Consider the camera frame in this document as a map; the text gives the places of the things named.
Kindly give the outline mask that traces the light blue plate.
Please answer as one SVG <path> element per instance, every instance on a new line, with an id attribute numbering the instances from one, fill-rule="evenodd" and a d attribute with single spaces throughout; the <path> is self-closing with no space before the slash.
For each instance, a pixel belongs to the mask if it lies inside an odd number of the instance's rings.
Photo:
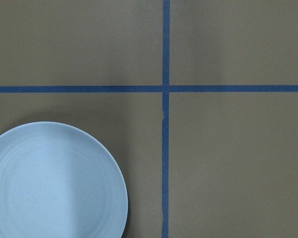
<path id="1" fill-rule="evenodd" d="M 90 134 L 33 122 L 0 135 L 0 238 L 120 238 L 122 172 Z"/>

